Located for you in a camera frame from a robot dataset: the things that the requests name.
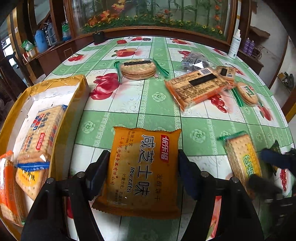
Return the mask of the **clear packet dark snack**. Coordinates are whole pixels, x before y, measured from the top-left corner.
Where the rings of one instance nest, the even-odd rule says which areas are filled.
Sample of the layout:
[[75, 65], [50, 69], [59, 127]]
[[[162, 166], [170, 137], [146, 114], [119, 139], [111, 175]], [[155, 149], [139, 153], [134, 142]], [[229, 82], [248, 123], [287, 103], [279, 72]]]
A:
[[213, 66], [212, 62], [209, 59], [198, 52], [190, 52], [181, 61], [181, 65], [184, 70], [189, 72]]

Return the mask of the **wooden low cabinet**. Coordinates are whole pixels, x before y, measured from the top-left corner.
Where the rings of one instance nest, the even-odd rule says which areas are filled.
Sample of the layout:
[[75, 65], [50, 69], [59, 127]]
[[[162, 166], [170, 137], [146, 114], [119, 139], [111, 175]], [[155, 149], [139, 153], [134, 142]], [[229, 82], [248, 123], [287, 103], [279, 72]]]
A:
[[30, 78], [39, 78], [43, 74], [47, 76], [63, 61], [92, 42], [92, 35], [86, 35], [66, 41], [49, 48], [41, 54], [37, 54], [32, 60], [25, 63]]

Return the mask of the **white spray bottle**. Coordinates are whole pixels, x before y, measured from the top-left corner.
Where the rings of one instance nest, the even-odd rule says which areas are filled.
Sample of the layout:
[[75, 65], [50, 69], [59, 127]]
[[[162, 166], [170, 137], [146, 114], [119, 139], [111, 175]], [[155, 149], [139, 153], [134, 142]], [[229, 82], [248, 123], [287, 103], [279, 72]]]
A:
[[240, 35], [240, 30], [238, 29], [236, 31], [236, 33], [233, 35], [232, 41], [231, 41], [231, 45], [230, 45], [230, 49], [228, 52], [228, 56], [232, 59], [235, 59], [240, 47], [240, 43], [241, 43], [241, 35]]

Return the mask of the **yellow cheese biscuit pack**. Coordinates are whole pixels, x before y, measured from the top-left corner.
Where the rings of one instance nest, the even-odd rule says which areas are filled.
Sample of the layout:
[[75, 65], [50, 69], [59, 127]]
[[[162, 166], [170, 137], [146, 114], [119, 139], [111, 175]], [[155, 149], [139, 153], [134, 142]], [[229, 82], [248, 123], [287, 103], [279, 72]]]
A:
[[114, 127], [102, 193], [92, 207], [120, 216], [176, 219], [181, 130]]

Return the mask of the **slim orange cracker pack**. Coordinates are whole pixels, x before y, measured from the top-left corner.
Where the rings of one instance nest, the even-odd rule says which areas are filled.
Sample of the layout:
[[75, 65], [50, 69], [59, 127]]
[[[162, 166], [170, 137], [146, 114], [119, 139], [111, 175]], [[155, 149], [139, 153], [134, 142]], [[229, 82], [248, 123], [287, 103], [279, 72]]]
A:
[[235, 87], [236, 68], [231, 66], [216, 66], [215, 71], [219, 73], [232, 88]]

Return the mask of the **purple bottles pair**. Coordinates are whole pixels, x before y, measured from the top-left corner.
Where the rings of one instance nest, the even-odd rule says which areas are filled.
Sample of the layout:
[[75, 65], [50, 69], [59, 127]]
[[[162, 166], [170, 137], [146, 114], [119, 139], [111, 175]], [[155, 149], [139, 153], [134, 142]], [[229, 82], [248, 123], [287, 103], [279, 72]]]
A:
[[255, 43], [253, 40], [250, 40], [249, 38], [247, 38], [244, 42], [244, 46], [243, 46], [243, 52], [245, 54], [247, 54], [248, 56], [252, 55], [252, 52], [254, 50], [255, 47]]

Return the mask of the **blue water jug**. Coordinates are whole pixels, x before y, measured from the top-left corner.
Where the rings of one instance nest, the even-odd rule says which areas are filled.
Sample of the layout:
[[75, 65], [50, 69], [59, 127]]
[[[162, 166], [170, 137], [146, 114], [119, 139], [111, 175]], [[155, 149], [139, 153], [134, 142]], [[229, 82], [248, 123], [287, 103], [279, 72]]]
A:
[[43, 30], [37, 30], [35, 34], [36, 48], [39, 53], [43, 53], [48, 49], [48, 43], [46, 40], [45, 32]]

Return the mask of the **yellow cardboard tray box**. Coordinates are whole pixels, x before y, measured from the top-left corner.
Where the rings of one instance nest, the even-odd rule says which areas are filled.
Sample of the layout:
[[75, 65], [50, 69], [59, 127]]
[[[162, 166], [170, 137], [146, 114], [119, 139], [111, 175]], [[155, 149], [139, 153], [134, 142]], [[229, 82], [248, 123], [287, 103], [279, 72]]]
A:
[[1, 222], [20, 240], [30, 208], [49, 177], [68, 177], [79, 122], [89, 97], [84, 75], [27, 88], [1, 129]]

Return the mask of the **dark green snack packet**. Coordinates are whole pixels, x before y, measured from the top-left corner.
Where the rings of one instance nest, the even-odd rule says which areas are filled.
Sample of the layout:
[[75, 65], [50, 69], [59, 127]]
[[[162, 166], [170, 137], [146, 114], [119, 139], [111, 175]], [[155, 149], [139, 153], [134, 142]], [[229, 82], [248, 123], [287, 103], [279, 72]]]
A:
[[276, 164], [278, 163], [278, 158], [280, 154], [280, 144], [278, 140], [275, 140], [271, 147], [267, 149], [267, 163], [269, 164], [269, 166], [271, 166], [274, 175], [276, 175], [276, 172], [278, 170], [278, 166]]

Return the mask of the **green fruit pattern tablecloth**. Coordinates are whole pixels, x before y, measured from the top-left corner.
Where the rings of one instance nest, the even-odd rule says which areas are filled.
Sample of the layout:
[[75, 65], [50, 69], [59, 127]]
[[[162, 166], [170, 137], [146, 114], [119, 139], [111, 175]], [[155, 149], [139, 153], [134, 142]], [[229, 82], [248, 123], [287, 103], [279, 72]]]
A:
[[116, 75], [114, 63], [139, 58], [156, 60], [171, 78], [184, 74], [181, 62], [192, 52], [203, 54], [217, 65], [237, 69], [235, 79], [249, 85], [259, 97], [257, 106], [239, 106], [230, 90], [181, 111], [165, 87], [163, 76], [123, 80], [109, 97], [93, 92], [88, 98], [74, 142], [70, 174], [83, 171], [103, 150], [110, 149], [114, 127], [174, 131], [181, 129], [179, 147], [201, 170], [220, 179], [229, 179], [232, 170], [220, 136], [247, 132], [257, 151], [280, 144], [282, 153], [294, 146], [291, 131], [281, 108], [260, 77], [241, 59], [230, 59], [214, 48], [164, 37], [125, 37], [90, 44], [70, 53], [48, 79], [85, 75], [90, 89], [96, 80]]

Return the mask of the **green label square cracker pack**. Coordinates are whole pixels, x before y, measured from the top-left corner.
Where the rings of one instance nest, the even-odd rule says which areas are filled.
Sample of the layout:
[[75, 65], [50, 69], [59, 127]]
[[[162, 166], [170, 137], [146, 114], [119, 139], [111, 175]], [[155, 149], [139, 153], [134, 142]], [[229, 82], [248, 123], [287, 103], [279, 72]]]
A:
[[241, 131], [220, 136], [218, 140], [223, 142], [234, 176], [240, 180], [249, 197], [254, 199], [255, 193], [248, 187], [248, 181], [253, 174], [262, 177], [262, 171], [251, 137]]

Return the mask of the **small black cup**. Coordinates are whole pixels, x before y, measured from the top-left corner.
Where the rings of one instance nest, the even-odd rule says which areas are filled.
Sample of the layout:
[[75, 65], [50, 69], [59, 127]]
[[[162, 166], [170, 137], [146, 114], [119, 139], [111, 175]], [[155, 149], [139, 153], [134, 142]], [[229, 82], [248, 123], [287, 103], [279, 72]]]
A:
[[101, 44], [106, 41], [105, 32], [95, 32], [92, 34], [94, 45]]

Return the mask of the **orange cracker pack barcode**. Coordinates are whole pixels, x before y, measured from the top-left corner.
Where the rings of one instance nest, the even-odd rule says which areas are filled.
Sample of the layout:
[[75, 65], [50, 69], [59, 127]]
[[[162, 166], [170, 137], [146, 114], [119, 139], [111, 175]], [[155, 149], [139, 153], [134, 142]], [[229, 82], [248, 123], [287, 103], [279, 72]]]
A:
[[165, 81], [165, 86], [182, 111], [232, 87], [210, 67]]

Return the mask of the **round cracker pack green ends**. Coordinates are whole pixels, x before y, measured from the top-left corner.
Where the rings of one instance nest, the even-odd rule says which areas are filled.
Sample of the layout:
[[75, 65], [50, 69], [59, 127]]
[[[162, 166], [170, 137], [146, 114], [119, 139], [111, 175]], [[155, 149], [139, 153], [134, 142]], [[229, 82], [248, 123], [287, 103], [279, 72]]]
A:
[[239, 107], [264, 107], [263, 102], [251, 85], [247, 85], [243, 82], [235, 82], [233, 88], [231, 89], [231, 92], [236, 99]]

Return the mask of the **yellow square cracker pack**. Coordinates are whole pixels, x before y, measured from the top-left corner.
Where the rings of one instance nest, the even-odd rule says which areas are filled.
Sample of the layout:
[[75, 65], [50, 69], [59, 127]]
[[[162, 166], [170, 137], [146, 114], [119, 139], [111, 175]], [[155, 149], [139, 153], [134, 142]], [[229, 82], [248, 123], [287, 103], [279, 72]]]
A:
[[27, 172], [21, 168], [16, 169], [16, 183], [32, 200], [35, 200], [43, 184], [48, 178], [49, 169]]

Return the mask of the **green white bag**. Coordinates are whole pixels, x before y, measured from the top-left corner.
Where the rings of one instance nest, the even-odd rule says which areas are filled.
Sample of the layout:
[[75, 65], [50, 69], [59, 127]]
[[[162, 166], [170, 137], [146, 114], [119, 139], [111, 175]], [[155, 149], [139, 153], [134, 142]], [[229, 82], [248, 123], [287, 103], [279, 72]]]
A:
[[24, 40], [23, 43], [21, 44], [21, 47], [26, 51], [26, 52], [29, 52], [31, 51], [32, 49], [34, 49], [34, 45], [28, 41], [28, 40]]

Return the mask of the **floral glass partition screen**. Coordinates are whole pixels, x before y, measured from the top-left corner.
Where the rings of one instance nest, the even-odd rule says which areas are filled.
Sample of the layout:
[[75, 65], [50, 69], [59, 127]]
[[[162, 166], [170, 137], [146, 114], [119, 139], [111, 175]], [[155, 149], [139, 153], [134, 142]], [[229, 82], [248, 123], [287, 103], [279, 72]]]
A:
[[239, 1], [69, 1], [77, 35], [124, 27], [166, 27], [228, 40]]

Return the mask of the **blue edged soda cracker pack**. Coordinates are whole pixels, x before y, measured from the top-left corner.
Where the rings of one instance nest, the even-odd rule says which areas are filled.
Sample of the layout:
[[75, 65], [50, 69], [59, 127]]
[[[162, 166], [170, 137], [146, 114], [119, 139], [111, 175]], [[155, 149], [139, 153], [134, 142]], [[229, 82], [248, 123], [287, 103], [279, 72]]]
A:
[[21, 146], [16, 167], [27, 172], [49, 169], [54, 142], [66, 105], [38, 111]]

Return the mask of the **round cracker pack black label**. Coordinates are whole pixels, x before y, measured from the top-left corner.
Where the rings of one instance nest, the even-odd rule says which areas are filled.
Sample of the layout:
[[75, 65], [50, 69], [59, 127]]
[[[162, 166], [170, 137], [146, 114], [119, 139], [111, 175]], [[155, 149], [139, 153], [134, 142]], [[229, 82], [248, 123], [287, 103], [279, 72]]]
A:
[[169, 77], [168, 70], [164, 69], [155, 59], [132, 59], [128, 61], [116, 61], [114, 68], [117, 70], [118, 81], [139, 81], [152, 77]]

